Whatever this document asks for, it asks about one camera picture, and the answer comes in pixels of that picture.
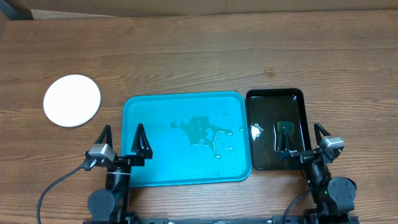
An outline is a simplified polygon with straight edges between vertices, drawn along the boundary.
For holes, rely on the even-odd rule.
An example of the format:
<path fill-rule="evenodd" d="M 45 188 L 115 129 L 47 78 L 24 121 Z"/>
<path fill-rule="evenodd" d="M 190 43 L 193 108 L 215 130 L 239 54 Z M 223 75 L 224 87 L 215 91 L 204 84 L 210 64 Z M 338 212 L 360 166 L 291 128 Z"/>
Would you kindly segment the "green and yellow sponge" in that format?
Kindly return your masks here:
<path fill-rule="evenodd" d="M 274 125 L 275 150 L 277 152 L 294 151 L 297 149 L 293 141 L 295 124 L 290 121 L 278 121 Z"/>

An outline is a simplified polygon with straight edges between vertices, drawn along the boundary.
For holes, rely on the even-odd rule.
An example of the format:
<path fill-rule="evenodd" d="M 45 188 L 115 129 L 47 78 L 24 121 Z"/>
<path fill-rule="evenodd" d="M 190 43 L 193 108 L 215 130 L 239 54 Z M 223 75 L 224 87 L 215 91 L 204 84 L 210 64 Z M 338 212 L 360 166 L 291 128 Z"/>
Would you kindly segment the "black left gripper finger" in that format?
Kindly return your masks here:
<path fill-rule="evenodd" d="M 112 141 L 112 133 L 111 133 L 111 126 L 105 125 L 102 132 L 100 133 L 99 137 L 95 141 L 95 144 L 107 144 L 110 147 L 113 147 Z"/>
<path fill-rule="evenodd" d="M 146 136 L 144 125 L 137 125 L 136 133 L 131 146 L 131 152 L 140 159 L 152 159 L 153 151 Z"/>

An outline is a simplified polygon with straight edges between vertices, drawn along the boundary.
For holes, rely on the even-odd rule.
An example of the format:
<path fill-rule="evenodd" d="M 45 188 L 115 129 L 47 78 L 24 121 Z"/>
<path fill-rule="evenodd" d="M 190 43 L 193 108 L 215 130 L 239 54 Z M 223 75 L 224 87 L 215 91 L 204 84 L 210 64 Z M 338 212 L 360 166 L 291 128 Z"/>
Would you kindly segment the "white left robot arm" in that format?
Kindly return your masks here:
<path fill-rule="evenodd" d="M 106 168 L 104 189 L 95 190 L 88 198 L 90 223 L 141 223 L 134 212 L 128 210 L 131 169 L 142 167 L 153 152 L 143 124 L 137 125 L 131 146 L 131 155 L 118 156 L 113 150 L 111 126 L 106 125 L 89 151 L 85 152 L 83 168 Z"/>

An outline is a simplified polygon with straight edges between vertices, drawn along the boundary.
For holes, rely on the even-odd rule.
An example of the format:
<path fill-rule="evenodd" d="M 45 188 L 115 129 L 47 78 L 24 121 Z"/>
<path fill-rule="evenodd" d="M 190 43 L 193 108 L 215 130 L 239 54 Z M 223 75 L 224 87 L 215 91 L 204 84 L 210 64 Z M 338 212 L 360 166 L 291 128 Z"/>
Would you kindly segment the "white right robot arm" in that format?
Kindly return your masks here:
<path fill-rule="evenodd" d="M 320 123 L 314 124 L 314 130 L 316 148 L 298 151 L 294 146 L 290 123 L 278 122 L 275 125 L 275 146 L 279 159 L 297 162 L 308 184 L 308 190 L 295 198 L 285 209 L 280 222 L 359 224 L 359 218 L 349 214 L 354 210 L 356 183 L 347 177 L 332 177 L 328 169 L 328 164 L 344 149 L 344 140 L 331 135 Z M 289 216 L 293 205 L 307 194 L 312 195 L 315 207 L 306 209 L 302 216 Z"/>

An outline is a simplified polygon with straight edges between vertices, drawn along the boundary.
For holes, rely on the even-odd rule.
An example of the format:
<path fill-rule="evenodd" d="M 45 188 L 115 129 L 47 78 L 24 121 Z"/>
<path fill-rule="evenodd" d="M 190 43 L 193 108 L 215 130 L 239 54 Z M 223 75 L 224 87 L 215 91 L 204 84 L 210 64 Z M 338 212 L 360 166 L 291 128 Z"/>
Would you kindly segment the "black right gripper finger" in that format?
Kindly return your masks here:
<path fill-rule="evenodd" d="M 313 126 L 314 126 L 317 146 L 319 146 L 322 141 L 322 138 L 325 136 L 330 136 L 331 134 L 319 122 L 315 122 Z"/>
<path fill-rule="evenodd" d="M 282 128 L 282 151 L 296 151 L 297 147 L 292 139 L 292 133 L 286 128 Z"/>

